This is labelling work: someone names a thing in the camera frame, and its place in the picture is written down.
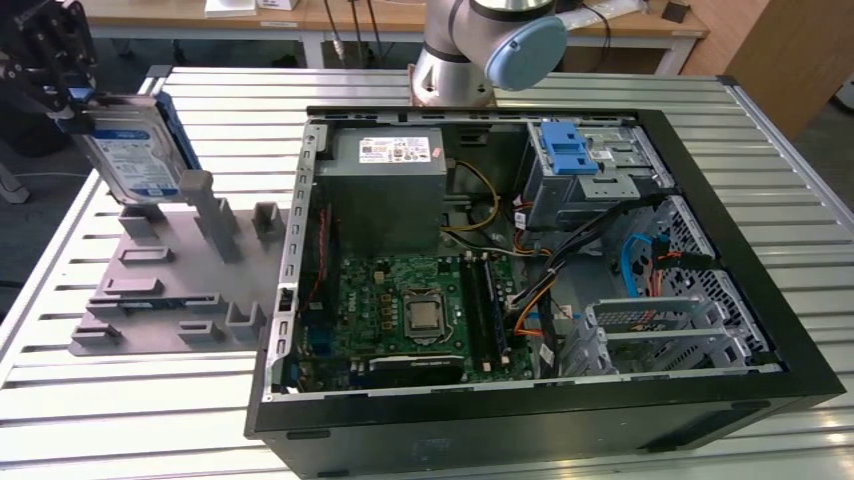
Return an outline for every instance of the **ram slot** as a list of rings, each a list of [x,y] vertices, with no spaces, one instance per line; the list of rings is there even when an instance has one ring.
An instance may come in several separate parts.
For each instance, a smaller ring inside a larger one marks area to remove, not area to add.
[[[495,342],[485,262],[479,258],[465,258],[459,265],[473,362],[478,370],[491,372],[499,365],[501,359]]]
[[[505,321],[502,304],[498,301],[498,286],[495,285],[495,278],[493,275],[493,267],[489,260],[483,261],[483,277],[486,279],[486,290],[489,292],[489,316],[493,324],[493,336],[495,337],[495,347],[498,350],[498,357],[502,366],[510,364],[510,358],[507,357],[507,337],[505,335]]]

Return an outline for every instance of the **sticker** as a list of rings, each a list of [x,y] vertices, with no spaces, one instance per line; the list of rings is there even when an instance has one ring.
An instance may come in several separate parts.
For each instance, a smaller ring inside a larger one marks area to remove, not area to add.
[[[126,190],[144,197],[178,195],[178,183],[147,131],[96,130],[92,140]]]
[[[514,223],[517,224],[517,228],[519,230],[525,230],[525,227],[529,224],[527,215],[525,213],[522,213],[522,212],[517,212],[513,215],[513,220],[514,220]]]
[[[120,303],[122,308],[154,308],[154,305],[148,302],[126,302]]]
[[[614,155],[610,150],[591,150],[590,158],[594,160],[614,160]]]
[[[430,162],[427,137],[369,137],[359,141],[359,163]]]
[[[539,356],[551,367],[555,362],[555,352],[551,351],[551,348],[549,348],[545,343],[539,346]]]
[[[262,27],[297,28],[295,22],[262,22]]]

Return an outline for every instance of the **motherboard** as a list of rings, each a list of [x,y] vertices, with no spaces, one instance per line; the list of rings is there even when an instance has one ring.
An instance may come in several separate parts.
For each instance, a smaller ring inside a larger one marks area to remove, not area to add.
[[[381,371],[383,386],[419,383],[421,374],[533,378],[527,347],[513,348],[502,321],[514,292],[501,255],[345,258],[337,320],[307,328],[313,389],[362,388]]]

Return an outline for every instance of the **yellow wire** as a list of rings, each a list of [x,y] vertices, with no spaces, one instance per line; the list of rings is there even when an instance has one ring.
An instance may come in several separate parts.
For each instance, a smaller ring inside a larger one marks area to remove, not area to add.
[[[495,192],[495,187],[493,187],[493,184],[483,176],[483,173],[481,173],[481,170],[478,170],[471,165],[471,163],[463,162],[462,160],[458,160],[457,163],[465,165],[471,170],[471,173],[477,175],[477,177],[483,181],[483,183],[486,183],[486,186],[490,188],[490,192],[493,193],[493,212],[490,213],[490,216],[486,217],[486,220],[483,220],[482,222],[475,223],[474,225],[463,225],[459,227],[442,227],[443,232],[470,232],[471,230],[477,230],[482,227],[486,227],[490,223],[493,223],[493,220],[495,220],[495,216],[498,215],[499,201],[498,201],[498,192]]]
[[[515,327],[515,331],[518,333],[525,333],[525,334],[534,334],[537,335],[535,332],[533,332],[531,330],[521,330],[519,327],[522,326],[526,317],[529,316],[529,313],[531,313],[531,310],[534,309],[534,305],[537,305],[537,302],[539,302],[541,297],[546,294],[546,292],[549,291],[549,289],[551,288],[551,286],[555,284],[555,282],[558,281],[558,279],[555,278],[551,283],[549,285],[546,285],[546,288],[543,288],[541,290],[541,292],[537,294],[537,296],[534,297],[534,299],[530,301],[530,303],[527,304],[527,306],[525,307],[525,310],[522,310],[522,315],[519,315],[519,320],[517,320],[517,327]]]

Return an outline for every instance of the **black computer case frame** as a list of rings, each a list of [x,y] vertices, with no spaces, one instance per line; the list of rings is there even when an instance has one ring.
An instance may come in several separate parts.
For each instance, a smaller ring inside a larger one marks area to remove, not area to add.
[[[397,114],[426,109],[358,109]],[[311,108],[330,118],[354,108]],[[681,188],[785,371],[756,375],[558,384],[519,390],[263,402],[266,347],[256,359],[246,435],[305,478],[566,460],[693,449],[761,418],[845,393],[741,230],[659,111],[435,109],[474,116],[631,115]]]

